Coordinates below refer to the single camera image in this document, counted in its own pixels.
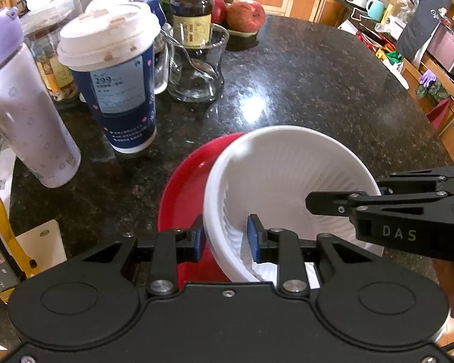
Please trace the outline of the magenta plastic plate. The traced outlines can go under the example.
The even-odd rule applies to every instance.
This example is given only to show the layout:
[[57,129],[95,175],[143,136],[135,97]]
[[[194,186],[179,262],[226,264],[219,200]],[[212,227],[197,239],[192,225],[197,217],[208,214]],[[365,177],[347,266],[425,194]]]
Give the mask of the magenta plastic plate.
[[[216,159],[242,134],[227,134],[213,139],[190,153],[169,178],[160,199],[158,230],[186,229],[201,215],[206,181]],[[227,282],[209,246],[198,263],[178,265],[179,286],[187,282]]]

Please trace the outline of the large white ribbed bowl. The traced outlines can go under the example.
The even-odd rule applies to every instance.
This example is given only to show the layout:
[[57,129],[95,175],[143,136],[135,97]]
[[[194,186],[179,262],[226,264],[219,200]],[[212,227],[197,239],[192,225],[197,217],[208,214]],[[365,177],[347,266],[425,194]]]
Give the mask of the large white ribbed bowl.
[[383,247],[357,240],[341,215],[312,215],[305,206],[315,191],[379,194],[368,168],[342,143],[298,126],[256,129],[217,157],[206,182],[203,224],[217,265],[234,282],[275,282],[277,266],[257,264],[248,246],[247,220],[292,230],[313,240],[331,233],[378,256]]

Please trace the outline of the wooden kitchen cabinets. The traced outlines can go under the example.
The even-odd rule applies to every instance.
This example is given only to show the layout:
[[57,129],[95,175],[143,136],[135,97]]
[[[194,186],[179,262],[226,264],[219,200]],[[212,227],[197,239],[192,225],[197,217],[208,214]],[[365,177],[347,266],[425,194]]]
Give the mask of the wooden kitchen cabinets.
[[253,0],[267,15],[283,16],[337,27],[348,14],[343,0]]

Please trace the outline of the white card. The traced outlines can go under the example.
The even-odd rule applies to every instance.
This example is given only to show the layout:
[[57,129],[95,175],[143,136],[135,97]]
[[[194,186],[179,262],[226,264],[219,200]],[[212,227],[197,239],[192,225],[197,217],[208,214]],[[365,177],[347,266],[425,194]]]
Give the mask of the white card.
[[21,235],[17,241],[23,251],[38,264],[40,271],[49,270],[67,260],[59,223],[47,221]]

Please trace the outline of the yellow phone stand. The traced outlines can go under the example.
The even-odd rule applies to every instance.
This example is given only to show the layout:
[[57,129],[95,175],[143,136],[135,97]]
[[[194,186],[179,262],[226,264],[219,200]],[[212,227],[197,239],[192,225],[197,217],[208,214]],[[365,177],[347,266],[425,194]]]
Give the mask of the yellow phone stand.
[[[0,237],[7,251],[9,252],[11,257],[15,259],[15,263],[23,272],[23,277],[21,278],[21,281],[19,283],[31,278],[32,276],[40,272],[36,261],[30,258],[23,251],[22,247],[18,243],[17,238],[15,237],[15,234],[9,223],[9,218],[5,210],[5,206],[1,200],[1,197],[0,197]],[[0,302],[7,303],[9,300],[9,296],[11,295],[14,289],[15,288],[12,288],[7,292],[2,293],[0,295]]]

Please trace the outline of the metal spoon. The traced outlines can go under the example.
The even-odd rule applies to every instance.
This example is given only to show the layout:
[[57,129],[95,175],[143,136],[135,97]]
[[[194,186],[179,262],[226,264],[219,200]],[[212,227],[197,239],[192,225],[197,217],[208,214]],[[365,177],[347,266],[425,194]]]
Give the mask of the metal spoon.
[[171,44],[174,44],[175,46],[179,47],[183,53],[185,54],[185,57],[187,58],[190,66],[195,69],[197,72],[206,75],[208,77],[213,78],[214,77],[214,70],[212,68],[206,68],[203,67],[203,65],[200,62],[195,62],[189,55],[189,52],[187,51],[186,47],[183,46],[177,39],[175,39],[173,36],[171,36],[169,33],[167,33],[165,30],[161,30],[160,33],[166,38],[167,41],[169,41]]

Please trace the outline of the clear glass cup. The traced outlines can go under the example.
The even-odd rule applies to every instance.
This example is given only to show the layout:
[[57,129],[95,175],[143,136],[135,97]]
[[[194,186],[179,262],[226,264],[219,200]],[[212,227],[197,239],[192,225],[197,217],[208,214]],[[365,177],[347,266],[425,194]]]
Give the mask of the clear glass cup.
[[222,95],[225,79],[221,62],[229,41],[228,31],[210,24],[200,39],[186,24],[174,25],[166,35],[169,56],[167,91],[186,103],[210,103]]

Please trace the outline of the teal mug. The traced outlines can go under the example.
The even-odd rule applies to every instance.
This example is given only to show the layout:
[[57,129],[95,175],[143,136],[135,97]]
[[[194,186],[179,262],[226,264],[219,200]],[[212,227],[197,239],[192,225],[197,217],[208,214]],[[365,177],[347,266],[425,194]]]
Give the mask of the teal mug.
[[385,4],[380,0],[367,0],[366,10],[368,17],[380,22],[385,12]]

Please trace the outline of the blue paper cup white lid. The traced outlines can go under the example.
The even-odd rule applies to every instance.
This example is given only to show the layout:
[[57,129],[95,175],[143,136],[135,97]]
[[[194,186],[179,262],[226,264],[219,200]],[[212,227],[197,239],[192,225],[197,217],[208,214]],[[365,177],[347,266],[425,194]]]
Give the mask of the blue paper cup white lid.
[[156,136],[157,16],[144,2],[76,17],[60,30],[57,54],[115,151],[137,154]]

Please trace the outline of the yellow fruit tray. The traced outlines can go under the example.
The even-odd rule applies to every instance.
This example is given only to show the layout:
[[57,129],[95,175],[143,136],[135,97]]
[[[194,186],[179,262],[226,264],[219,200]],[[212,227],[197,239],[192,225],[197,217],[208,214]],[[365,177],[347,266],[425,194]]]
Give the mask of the yellow fruit tray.
[[257,40],[257,32],[242,32],[238,30],[227,30],[229,33],[228,45],[247,47]]

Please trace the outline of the purple white water bottle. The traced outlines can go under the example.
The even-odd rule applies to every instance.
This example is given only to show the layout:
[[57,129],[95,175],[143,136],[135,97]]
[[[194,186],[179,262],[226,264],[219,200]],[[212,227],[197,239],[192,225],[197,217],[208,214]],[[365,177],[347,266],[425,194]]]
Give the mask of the purple white water bottle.
[[16,8],[0,9],[0,135],[48,188],[68,183],[81,152],[44,85]]

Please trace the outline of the red apple right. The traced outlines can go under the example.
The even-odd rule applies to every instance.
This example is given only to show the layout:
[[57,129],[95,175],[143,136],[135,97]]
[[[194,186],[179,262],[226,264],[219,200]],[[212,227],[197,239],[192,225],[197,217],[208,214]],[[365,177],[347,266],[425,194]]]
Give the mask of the red apple right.
[[265,24],[265,10],[254,0],[238,0],[227,8],[229,28],[244,33],[257,33]]

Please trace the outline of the red apple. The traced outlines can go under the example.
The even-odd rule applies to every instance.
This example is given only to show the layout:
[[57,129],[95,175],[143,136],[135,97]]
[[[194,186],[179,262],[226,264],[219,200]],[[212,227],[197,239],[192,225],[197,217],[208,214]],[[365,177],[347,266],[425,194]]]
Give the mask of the red apple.
[[238,0],[227,8],[229,28],[244,33],[257,33],[265,24],[265,10],[254,0]]
[[221,25],[226,19],[227,5],[224,0],[213,0],[213,2],[211,22]]

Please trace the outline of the dark sauce jar red lid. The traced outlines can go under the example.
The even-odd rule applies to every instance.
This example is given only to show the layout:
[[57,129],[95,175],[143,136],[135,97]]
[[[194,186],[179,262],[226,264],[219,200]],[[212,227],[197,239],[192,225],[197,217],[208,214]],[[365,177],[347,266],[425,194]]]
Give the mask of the dark sauce jar red lid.
[[214,0],[170,0],[174,38],[185,47],[203,47],[211,38]]

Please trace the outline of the red apple left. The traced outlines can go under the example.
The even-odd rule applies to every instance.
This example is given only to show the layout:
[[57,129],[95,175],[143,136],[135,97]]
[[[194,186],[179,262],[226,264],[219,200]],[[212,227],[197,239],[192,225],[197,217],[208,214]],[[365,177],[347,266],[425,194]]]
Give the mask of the red apple left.
[[221,25],[226,19],[227,5],[224,0],[213,0],[213,2],[211,22]]

